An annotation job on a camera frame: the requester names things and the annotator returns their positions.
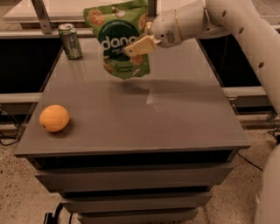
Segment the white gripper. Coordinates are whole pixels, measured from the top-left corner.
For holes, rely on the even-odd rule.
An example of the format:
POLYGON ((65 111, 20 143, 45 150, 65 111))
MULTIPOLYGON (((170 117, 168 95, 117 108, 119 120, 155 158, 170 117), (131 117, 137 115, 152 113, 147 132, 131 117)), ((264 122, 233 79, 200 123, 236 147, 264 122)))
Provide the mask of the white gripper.
POLYGON ((153 22, 147 22, 144 32, 147 35, 140 36, 122 49, 125 55, 134 57, 151 53, 157 45, 163 48, 176 46, 179 43, 179 30, 175 11, 167 11, 158 15, 153 22))

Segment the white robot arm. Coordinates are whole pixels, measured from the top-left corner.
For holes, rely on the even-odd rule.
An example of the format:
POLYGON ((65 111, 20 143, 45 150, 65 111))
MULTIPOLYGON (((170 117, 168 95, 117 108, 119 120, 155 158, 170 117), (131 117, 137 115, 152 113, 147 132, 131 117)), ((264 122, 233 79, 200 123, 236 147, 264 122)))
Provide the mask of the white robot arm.
MULTIPOLYGON (((129 56, 170 48, 191 38, 228 32, 237 40, 257 79, 280 115, 280 34, 260 17, 251 0, 189 0, 158 15, 144 34, 122 50, 129 56)), ((254 224, 280 224, 280 145, 268 156, 256 195, 254 224)))

